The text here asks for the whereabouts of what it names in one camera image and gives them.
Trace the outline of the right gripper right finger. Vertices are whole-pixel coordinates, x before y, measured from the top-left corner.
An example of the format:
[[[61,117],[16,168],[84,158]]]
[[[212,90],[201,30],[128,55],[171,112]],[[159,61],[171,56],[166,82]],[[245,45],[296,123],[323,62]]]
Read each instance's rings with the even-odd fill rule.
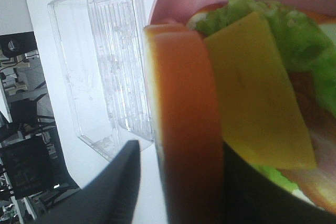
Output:
[[[226,223],[335,223],[335,215],[275,185],[226,143],[223,149]]]

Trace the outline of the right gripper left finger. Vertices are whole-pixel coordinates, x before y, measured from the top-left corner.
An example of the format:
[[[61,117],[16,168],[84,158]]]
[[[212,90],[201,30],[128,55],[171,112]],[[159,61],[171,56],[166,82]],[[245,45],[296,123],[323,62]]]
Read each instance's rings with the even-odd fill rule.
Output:
[[[140,188],[140,146],[127,141],[113,161],[84,189],[34,223],[131,223]]]

